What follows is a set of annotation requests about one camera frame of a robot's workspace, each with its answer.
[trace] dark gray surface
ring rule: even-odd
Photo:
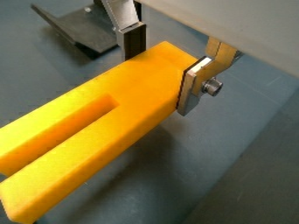
[[[30,3],[1,2],[0,127],[121,59],[114,49],[90,61],[55,35]],[[58,17],[90,1],[34,3]],[[202,55],[204,35],[146,8],[142,18],[149,46],[168,40],[197,58]],[[185,117],[173,113],[39,223],[182,222],[299,87],[297,79],[248,56],[218,79],[218,96],[204,96]]]
[[[299,223],[299,91],[184,224]]]

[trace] yellow plastic object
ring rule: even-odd
[[[174,111],[196,59],[162,42],[0,129],[0,198],[33,223]]]

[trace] screw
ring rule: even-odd
[[[216,80],[216,78],[210,78],[201,85],[201,92],[208,93],[210,96],[216,96],[222,87],[222,83]]]
[[[90,13],[90,8],[89,8],[89,7],[85,7],[85,8],[84,8],[84,11],[85,11],[86,13]]]

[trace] black metal stand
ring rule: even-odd
[[[141,4],[134,2],[134,8],[141,19]],[[113,25],[100,0],[62,17],[54,17],[34,4],[31,9],[90,59],[117,46]]]

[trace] metal bracket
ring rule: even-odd
[[[133,0],[101,0],[114,26],[116,42],[122,60],[129,60],[145,50],[145,24],[138,21]]]
[[[182,116],[197,105],[201,95],[214,96],[221,89],[221,82],[214,76],[236,62],[241,53],[232,46],[209,37],[205,54],[200,60],[184,71],[177,101],[177,112]]]
[[[110,9],[104,7],[102,2],[109,3],[112,14]],[[93,0],[92,5],[62,17],[54,17],[34,4],[31,4],[31,9],[55,29],[57,33],[92,59],[120,45],[122,52],[125,52],[122,53],[125,55],[124,60],[126,60],[145,49],[145,25],[138,22],[138,19],[141,19],[141,4],[133,1],[102,2],[101,0]],[[118,31],[113,30],[113,26],[120,28]]]

